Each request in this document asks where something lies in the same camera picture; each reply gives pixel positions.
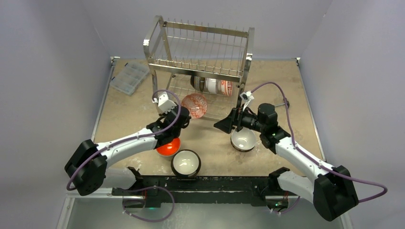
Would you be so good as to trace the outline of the red orange bowl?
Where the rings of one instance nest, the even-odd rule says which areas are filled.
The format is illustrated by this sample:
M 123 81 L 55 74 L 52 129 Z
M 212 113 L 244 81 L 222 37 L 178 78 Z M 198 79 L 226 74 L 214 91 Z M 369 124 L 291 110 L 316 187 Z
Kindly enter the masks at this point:
M 170 143 L 158 147 L 156 151 L 161 156 L 173 156 L 179 151 L 180 147 L 181 140 L 179 138 L 175 138 Z

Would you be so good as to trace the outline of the clear plastic organizer box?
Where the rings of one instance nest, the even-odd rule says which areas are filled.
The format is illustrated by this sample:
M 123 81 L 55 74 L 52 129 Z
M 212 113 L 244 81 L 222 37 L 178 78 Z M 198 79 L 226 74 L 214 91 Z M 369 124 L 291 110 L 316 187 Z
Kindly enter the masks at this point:
M 130 61 L 117 76 L 111 79 L 110 86 L 131 96 L 149 75 L 149 67 L 137 61 Z

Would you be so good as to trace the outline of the orange floral patterned bowl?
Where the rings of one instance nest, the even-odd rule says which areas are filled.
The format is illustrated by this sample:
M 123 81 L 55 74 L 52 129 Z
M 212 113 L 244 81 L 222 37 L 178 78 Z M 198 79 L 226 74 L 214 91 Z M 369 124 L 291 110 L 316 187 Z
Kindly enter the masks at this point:
M 233 92 L 233 82 L 221 80 L 220 91 L 224 96 L 231 96 Z

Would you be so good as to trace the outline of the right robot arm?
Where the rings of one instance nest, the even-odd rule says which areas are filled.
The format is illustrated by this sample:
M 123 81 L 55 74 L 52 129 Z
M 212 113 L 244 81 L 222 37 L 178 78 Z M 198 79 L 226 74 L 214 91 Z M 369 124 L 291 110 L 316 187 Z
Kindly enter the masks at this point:
M 312 203 L 327 221 L 335 220 L 359 204 L 348 169 L 332 166 L 301 148 L 293 140 L 292 133 L 279 126 L 274 105 L 263 103 L 256 114 L 250 109 L 232 108 L 230 114 L 214 127 L 227 134 L 244 129 L 259 132 L 265 148 L 303 173 L 299 176 L 288 169 L 279 170 L 279 174 L 268 181 L 272 193 L 288 191 L 300 196 Z

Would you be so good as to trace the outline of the brown bowl tan inside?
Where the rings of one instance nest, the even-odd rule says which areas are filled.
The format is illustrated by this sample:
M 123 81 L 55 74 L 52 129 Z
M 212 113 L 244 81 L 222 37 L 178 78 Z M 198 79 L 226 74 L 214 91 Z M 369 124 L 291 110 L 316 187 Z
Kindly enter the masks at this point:
M 203 92 L 205 89 L 205 78 L 199 76 L 190 77 L 190 85 L 199 92 Z

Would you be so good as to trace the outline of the stainless steel dish rack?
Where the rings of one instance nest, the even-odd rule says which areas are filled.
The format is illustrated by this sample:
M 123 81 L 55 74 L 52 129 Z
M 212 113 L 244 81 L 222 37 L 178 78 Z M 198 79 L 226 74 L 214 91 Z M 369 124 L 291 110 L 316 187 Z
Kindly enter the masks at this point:
M 152 76 L 154 91 L 165 88 L 184 98 L 202 94 L 208 103 L 204 115 L 220 120 L 242 104 L 239 94 L 246 86 L 253 58 L 255 29 L 225 27 L 165 20 L 157 15 L 143 41 L 143 51 Z M 233 82 L 231 96 L 203 92 L 190 85 L 199 76 Z

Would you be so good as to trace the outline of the black handled claw hammer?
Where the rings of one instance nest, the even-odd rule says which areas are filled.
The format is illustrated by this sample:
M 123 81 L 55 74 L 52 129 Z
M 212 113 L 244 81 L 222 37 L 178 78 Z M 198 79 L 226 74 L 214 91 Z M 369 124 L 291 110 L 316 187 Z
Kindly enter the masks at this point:
M 285 100 L 283 103 L 281 103 L 281 104 L 274 105 L 275 108 L 278 108 L 278 107 L 285 107 L 285 106 L 287 106 L 288 109 L 290 108 L 290 102 L 289 102 L 288 99 L 286 99 L 286 100 Z

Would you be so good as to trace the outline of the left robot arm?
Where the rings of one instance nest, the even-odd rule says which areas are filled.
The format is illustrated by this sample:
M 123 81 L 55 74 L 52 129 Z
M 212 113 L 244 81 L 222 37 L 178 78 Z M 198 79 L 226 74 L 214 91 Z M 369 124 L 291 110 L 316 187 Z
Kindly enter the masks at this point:
M 77 190 L 81 196 L 93 193 L 103 185 L 110 166 L 137 153 L 170 143 L 180 136 L 190 119 L 186 107 L 176 106 L 168 114 L 129 136 L 98 144 L 90 139 L 81 142 L 64 166 L 69 176 L 66 189 Z

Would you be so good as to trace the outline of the dark bowl cream inside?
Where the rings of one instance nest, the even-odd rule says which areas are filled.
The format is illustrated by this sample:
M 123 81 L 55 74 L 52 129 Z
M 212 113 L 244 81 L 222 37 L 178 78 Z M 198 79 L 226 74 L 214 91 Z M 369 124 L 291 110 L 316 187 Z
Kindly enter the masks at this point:
M 230 141 L 235 150 L 249 152 L 256 146 L 256 135 L 252 130 L 243 128 L 240 131 L 233 131 Z

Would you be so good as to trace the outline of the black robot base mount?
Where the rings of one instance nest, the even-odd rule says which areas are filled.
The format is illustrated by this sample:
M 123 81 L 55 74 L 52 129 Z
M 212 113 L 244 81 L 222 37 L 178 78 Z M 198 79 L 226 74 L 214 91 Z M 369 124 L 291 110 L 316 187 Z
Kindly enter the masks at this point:
M 176 176 L 139 175 L 130 188 L 113 188 L 112 195 L 146 201 L 146 207 L 159 208 L 162 203 L 189 204 L 249 204 L 253 207 L 267 205 L 266 198 L 282 198 L 284 191 L 277 178 L 287 172 L 282 167 L 266 176 L 196 176 L 179 178 Z

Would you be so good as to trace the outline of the black rimmed white bowl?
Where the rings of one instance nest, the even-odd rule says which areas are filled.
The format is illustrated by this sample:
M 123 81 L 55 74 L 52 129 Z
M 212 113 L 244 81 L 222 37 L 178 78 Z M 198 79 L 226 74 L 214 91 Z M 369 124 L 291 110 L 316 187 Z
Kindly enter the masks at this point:
M 201 159 L 192 150 L 181 150 L 172 158 L 171 169 L 178 177 L 193 178 L 201 169 Z

